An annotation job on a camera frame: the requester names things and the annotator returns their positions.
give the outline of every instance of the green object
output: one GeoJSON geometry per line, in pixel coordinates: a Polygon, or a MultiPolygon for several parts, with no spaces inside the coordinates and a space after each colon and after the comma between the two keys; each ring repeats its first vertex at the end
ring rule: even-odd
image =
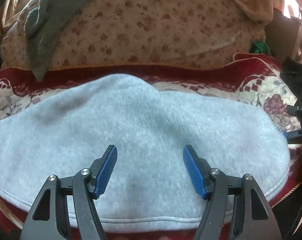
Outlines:
{"type": "Polygon", "coordinates": [[[268,56],[271,56],[270,48],[263,41],[254,41],[252,42],[252,46],[250,48],[250,53],[259,54],[264,53],[268,56]]]}

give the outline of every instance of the gray towel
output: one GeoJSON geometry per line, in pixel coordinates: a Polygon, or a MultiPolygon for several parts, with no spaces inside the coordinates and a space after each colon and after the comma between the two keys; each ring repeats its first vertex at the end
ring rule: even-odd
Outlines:
{"type": "Polygon", "coordinates": [[[37,81],[51,68],[52,55],[61,31],[86,0],[39,0],[24,26],[26,56],[37,81]]]}
{"type": "MultiPolygon", "coordinates": [[[[262,109],[159,92],[139,78],[110,75],[0,121],[0,196],[28,211],[50,174],[76,174],[109,144],[117,147],[118,161],[95,201],[109,232],[198,226],[206,201],[195,193],[183,163],[186,144],[227,175],[251,173],[268,200],[288,177],[286,139],[262,109]]],[[[227,221],[231,210],[230,199],[227,221]]]]}

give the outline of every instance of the floral blanket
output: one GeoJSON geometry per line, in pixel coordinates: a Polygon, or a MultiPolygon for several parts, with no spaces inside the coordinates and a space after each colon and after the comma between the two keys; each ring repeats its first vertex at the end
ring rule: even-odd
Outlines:
{"type": "MultiPolygon", "coordinates": [[[[297,118],[286,113],[296,97],[279,74],[281,63],[263,54],[236,54],[234,61],[215,70],[186,70],[171,65],[114,65],[108,67],[50,71],[44,82],[37,83],[30,71],[17,68],[0,72],[0,120],[18,114],[28,107],[61,91],[111,73],[133,74],[158,90],[177,90],[241,101],[261,107],[274,123],[286,131],[299,128],[297,118]]],[[[297,145],[290,146],[291,170],[283,190],[270,202],[272,206],[284,199],[302,183],[302,157],[297,145]]],[[[18,218],[25,217],[15,211],[18,218]]],[[[191,239],[190,232],[184,234],[191,239]]]]}

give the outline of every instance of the ribbed blue pad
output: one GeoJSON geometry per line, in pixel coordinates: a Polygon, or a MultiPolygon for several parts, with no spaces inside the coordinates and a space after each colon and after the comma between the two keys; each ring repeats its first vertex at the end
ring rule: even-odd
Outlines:
{"type": "Polygon", "coordinates": [[[100,173],[97,176],[97,186],[95,188],[94,194],[99,198],[102,195],[108,185],[109,179],[111,177],[113,168],[115,166],[116,160],[118,159],[118,151],[114,146],[109,153],[106,161],[104,162],[100,173]]]}
{"type": "Polygon", "coordinates": [[[183,148],[183,161],[185,166],[187,167],[195,191],[202,198],[205,198],[207,191],[205,190],[204,187],[203,175],[186,146],[184,146],[183,148]]]}

